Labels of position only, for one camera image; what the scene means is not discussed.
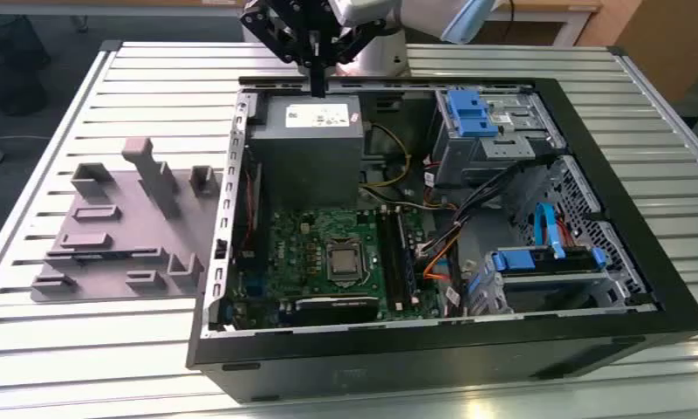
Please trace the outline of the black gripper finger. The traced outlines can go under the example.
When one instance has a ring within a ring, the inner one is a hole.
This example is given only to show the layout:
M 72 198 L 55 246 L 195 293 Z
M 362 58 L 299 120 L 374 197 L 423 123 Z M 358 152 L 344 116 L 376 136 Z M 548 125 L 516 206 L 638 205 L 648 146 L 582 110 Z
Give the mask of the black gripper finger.
M 239 22 L 243 28 L 286 64 L 298 66 L 308 79 L 310 94 L 318 98 L 318 35 L 314 31 L 292 30 L 282 22 L 266 1 L 247 1 Z
M 336 64 L 348 64 L 379 33 L 376 25 L 359 25 L 343 35 L 336 28 L 320 31 L 318 37 L 318 97 L 326 96 L 326 70 Z

